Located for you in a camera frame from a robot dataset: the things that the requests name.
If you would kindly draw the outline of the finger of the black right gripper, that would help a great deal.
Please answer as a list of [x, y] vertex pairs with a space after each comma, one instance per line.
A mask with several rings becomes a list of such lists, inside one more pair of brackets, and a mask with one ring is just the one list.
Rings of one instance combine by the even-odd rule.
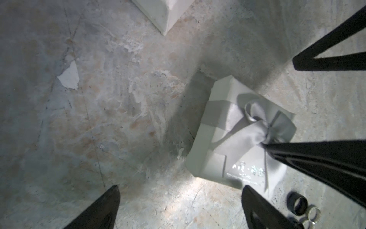
[[292, 59], [297, 71], [364, 71], [366, 53], [317, 58], [317, 56], [366, 28], [366, 8], [363, 7], [330, 33]]
[[274, 143], [264, 145], [269, 155], [366, 206], [366, 142]]

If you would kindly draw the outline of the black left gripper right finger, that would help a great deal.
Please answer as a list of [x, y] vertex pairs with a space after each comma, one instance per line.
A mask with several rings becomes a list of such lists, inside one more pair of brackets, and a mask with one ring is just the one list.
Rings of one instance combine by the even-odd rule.
[[299, 229], [299, 224], [286, 218], [252, 187], [245, 186], [241, 197], [248, 228]]

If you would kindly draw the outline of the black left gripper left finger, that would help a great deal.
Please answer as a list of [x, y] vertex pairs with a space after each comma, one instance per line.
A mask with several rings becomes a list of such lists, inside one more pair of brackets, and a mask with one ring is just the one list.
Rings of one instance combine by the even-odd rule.
[[111, 186], [65, 229], [113, 229], [120, 200], [118, 186]]

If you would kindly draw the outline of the white gift box bow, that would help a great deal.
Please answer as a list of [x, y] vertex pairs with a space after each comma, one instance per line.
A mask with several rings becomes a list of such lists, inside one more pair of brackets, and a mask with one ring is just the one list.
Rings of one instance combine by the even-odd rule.
[[200, 177], [236, 189], [251, 186], [271, 199], [287, 167], [265, 145], [288, 143], [296, 133], [294, 114], [233, 76], [216, 81], [186, 167]]

